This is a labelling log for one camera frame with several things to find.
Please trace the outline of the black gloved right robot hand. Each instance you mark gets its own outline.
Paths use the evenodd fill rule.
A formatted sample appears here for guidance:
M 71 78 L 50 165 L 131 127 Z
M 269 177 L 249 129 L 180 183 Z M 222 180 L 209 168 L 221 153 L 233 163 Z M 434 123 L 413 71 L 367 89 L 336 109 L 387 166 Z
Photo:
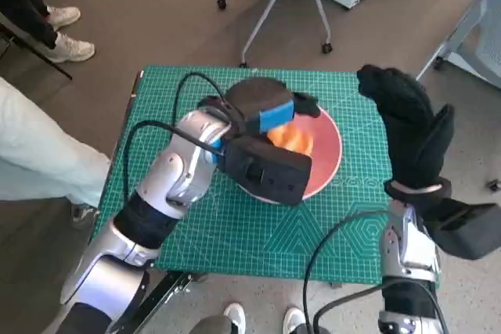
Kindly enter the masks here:
M 384 122 L 392 179 L 410 189 L 436 185 L 454 135 L 454 107 L 436 113 L 424 87 L 395 68 L 366 64 L 356 75 L 359 93 L 375 102 Z

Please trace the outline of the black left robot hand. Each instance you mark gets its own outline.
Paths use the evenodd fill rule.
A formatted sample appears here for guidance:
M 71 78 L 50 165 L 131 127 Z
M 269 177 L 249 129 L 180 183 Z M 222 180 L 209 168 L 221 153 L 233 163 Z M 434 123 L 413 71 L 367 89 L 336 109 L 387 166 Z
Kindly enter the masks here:
M 297 114 L 320 116 L 316 97 L 291 91 L 284 82 L 270 77 L 237 82 L 225 93 L 225 100 L 237 111 L 237 123 L 244 134 L 264 134 L 291 122 Z

